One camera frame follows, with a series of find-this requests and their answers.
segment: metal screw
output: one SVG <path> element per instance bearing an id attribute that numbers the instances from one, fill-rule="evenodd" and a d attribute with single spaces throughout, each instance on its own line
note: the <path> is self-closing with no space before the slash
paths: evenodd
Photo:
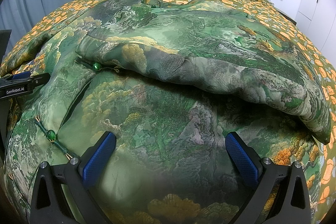
<path id="1" fill-rule="evenodd" d="M 263 161 L 264 164 L 271 164 L 271 162 L 272 162 L 271 159 L 267 158 L 267 157 L 263 158 L 262 161 Z"/>
<path id="2" fill-rule="evenodd" d="M 47 162 L 46 162 L 46 161 L 41 162 L 40 167 L 41 167 L 42 169 L 46 168 L 46 167 L 47 167 Z"/>
<path id="3" fill-rule="evenodd" d="M 70 163 L 71 163 L 72 165 L 77 164 L 77 163 L 78 163 L 78 158 L 72 158 L 72 159 L 70 160 Z"/>
<path id="4" fill-rule="evenodd" d="M 298 161 L 295 161 L 295 162 L 294 162 L 294 166 L 295 166 L 296 168 L 301 168 L 301 163 L 299 163 Z"/>

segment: green blanket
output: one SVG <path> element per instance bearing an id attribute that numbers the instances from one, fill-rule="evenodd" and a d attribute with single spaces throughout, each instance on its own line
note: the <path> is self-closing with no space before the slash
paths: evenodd
<path id="1" fill-rule="evenodd" d="M 36 115 L 78 155 L 115 133 L 91 189 L 114 224 L 228 223 L 251 191 L 225 150 L 231 131 L 277 164 L 300 161 L 310 201 L 319 200 L 323 162 L 311 135 L 327 144 L 331 131 L 319 81 L 300 48 L 241 10 L 107 0 L 46 42 L 33 70 L 42 72 L 51 79 L 21 102 L 7 149 L 15 183 L 6 187 L 21 214 L 39 163 L 67 161 Z"/>

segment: silver bolt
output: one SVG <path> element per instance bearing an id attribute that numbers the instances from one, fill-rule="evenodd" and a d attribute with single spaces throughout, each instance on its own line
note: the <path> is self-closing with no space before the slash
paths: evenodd
<path id="1" fill-rule="evenodd" d="M 70 160 L 70 163 L 71 163 L 72 165 L 77 164 L 77 163 L 78 163 L 78 158 L 72 158 L 72 159 Z"/>
<path id="2" fill-rule="evenodd" d="M 294 166 L 295 166 L 296 168 L 301 168 L 301 163 L 299 163 L 298 161 L 295 161 L 295 162 L 294 162 Z"/>
<path id="3" fill-rule="evenodd" d="M 267 158 L 267 157 L 263 158 L 262 161 L 263 161 L 264 164 L 271 164 L 271 162 L 272 162 L 271 159 Z"/>
<path id="4" fill-rule="evenodd" d="M 46 168 L 46 167 L 47 167 L 47 162 L 46 162 L 46 161 L 41 162 L 40 167 L 41 167 L 42 169 Z"/>

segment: green bead button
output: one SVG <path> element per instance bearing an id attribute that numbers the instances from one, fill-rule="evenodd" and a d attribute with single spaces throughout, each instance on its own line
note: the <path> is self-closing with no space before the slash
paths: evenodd
<path id="1" fill-rule="evenodd" d="M 48 131 L 47 131 L 47 137 L 48 137 L 48 139 L 50 139 L 51 141 L 56 140 L 56 133 L 55 133 L 55 131 L 53 131 L 53 130 L 48 130 Z"/>
<path id="2" fill-rule="evenodd" d="M 98 62 L 93 63 L 92 65 L 94 70 L 100 70 L 101 69 L 101 64 Z"/>

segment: bedsheet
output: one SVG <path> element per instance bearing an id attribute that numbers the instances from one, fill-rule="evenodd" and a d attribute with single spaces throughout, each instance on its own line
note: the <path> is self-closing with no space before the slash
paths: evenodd
<path id="1" fill-rule="evenodd" d="M 92 191 L 114 223 L 228 223 L 250 191 L 225 152 L 230 131 L 277 164 L 302 162 L 312 223 L 335 200 L 335 70 L 266 0 L 76 0 L 24 36 L 0 73 L 26 70 L 52 78 L 12 101 L 5 183 L 22 215 L 39 162 L 66 161 L 37 114 L 79 155 L 116 133 Z"/>

